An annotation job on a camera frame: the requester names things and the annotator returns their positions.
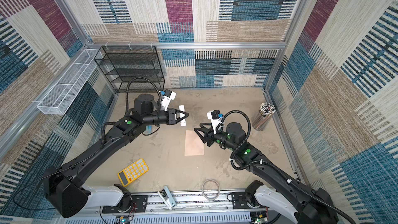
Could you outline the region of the pink envelope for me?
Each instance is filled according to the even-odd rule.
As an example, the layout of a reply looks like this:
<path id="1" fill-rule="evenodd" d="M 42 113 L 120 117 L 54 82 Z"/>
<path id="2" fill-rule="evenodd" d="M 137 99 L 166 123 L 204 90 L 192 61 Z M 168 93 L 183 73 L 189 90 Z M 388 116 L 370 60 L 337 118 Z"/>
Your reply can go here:
<path id="1" fill-rule="evenodd" d="M 185 156 L 204 155 L 204 143 L 194 131 L 187 130 L 185 133 L 184 155 Z"/>

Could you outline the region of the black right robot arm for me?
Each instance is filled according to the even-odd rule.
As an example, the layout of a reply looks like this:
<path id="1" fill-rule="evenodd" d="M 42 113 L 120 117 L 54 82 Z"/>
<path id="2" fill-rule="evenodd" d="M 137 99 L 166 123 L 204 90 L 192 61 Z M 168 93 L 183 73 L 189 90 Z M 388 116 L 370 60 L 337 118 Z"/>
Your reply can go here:
<path id="1" fill-rule="evenodd" d="M 355 221 L 335 207 L 331 196 L 322 188 L 314 190 L 273 164 L 259 149 L 248 142 L 251 122 L 242 111 L 232 110 L 222 115 L 219 110 L 209 112 L 209 123 L 200 123 L 195 133 L 204 144 L 218 144 L 232 153 L 229 161 L 233 169 L 251 172 L 267 183 L 249 191 L 248 201 L 270 207 L 295 224 L 336 224 L 339 217 L 349 223 Z"/>

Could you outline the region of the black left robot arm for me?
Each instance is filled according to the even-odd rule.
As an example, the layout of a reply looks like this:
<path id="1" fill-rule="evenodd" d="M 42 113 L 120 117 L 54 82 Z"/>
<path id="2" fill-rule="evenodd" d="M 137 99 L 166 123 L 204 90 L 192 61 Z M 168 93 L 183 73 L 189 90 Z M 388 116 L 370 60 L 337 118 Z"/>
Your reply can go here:
<path id="1" fill-rule="evenodd" d="M 49 167 L 37 180 L 43 183 L 45 198 L 52 209 L 65 218 L 76 215 L 94 196 L 94 191 L 84 187 L 84 183 L 99 166 L 143 134 L 147 126 L 175 125 L 189 116 L 185 111 L 169 108 L 175 92 L 161 91 L 157 87 L 155 91 L 158 100 L 151 94 L 139 95 L 133 108 L 125 107 L 121 119 L 103 123 L 98 142 L 70 162 L 58 168 Z"/>

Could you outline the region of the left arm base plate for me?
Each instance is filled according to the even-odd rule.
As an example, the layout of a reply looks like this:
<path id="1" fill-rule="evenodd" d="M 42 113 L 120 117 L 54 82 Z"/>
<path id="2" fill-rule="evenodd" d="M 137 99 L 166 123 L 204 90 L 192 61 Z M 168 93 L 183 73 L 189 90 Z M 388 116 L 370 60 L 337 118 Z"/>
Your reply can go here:
<path id="1" fill-rule="evenodd" d="M 144 213 L 147 207 L 148 195 L 123 196 L 116 206 L 104 206 L 102 214 Z"/>

